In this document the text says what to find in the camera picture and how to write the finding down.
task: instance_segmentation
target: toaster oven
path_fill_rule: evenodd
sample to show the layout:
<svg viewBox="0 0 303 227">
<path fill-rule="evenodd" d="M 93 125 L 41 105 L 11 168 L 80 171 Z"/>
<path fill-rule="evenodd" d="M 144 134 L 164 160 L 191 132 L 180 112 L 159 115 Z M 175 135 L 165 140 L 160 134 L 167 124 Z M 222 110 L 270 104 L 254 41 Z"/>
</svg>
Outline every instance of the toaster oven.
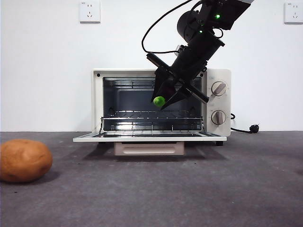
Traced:
<svg viewBox="0 0 303 227">
<path fill-rule="evenodd" d="M 155 70 L 94 69 L 92 132 L 74 142 L 114 142 L 116 155 L 182 155 L 185 141 L 222 145 L 231 133 L 231 72 L 208 69 L 193 86 L 195 97 L 160 110 L 151 102 Z"/>
</svg>

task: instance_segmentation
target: green lime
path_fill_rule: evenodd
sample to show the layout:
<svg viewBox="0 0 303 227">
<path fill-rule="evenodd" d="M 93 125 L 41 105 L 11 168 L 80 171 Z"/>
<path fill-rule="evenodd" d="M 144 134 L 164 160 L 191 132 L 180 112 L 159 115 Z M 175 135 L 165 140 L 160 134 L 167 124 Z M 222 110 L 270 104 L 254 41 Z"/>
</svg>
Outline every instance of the green lime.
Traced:
<svg viewBox="0 0 303 227">
<path fill-rule="evenodd" d="M 165 98 L 162 96 L 157 96 L 153 99 L 153 103 L 157 106 L 157 107 L 162 107 L 164 106 L 165 102 Z"/>
</svg>

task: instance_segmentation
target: potato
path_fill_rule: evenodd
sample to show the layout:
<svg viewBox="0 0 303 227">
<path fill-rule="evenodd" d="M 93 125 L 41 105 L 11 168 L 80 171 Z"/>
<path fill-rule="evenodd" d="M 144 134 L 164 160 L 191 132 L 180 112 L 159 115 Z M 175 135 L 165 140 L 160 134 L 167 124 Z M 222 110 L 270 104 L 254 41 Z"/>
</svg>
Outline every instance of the potato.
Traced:
<svg viewBox="0 0 303 227">
<path fill-rule="evenodd" d="M 34 140 L 10 140 L 1 144 L 0 180 L 30 182 L 46 174 L 53 164 L 47 146 Z"/>
</svg>

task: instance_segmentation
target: oven knob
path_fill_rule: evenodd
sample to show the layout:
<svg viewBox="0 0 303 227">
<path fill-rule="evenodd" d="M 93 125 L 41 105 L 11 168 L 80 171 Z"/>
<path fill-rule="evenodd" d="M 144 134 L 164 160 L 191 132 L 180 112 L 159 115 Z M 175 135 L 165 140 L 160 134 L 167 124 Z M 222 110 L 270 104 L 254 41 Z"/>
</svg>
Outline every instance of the oven knob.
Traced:
<svg viewBox="0 0 303 227">
<path fill-rule="evenodd" d="M 224 112 L 217 110 L 212 114 L 212 121 L 216 125 L 223 124 L 226 120 L 226 115 Z"/>
<path fill-rule="evenodd" d="M 212 85 L 212 93 L 215 96 L 221 96 L 225 93 L 225 91 L 226 91 L 226 84 L 223 82 L 218 81 Z"/>
</svg>

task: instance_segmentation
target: wall socket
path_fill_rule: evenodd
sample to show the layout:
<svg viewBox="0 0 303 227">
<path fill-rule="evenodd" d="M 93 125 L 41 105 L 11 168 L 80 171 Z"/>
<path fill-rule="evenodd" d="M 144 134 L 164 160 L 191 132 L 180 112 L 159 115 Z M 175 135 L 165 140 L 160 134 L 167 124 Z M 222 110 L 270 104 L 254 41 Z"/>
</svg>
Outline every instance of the wall socket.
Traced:
<svg viewBox="0 0 303 227">
<path fill-rule="evenodd" d="M 302 24 L 303 23 L 303 0 L 302 1 L 287 1 L 284 4 L 284 23 Z"/>
<path fill-rule="evenodd" d="M 80 22 L 100 23 L 100 2 L 83 1 L 80 3 Z"/>
</svg>

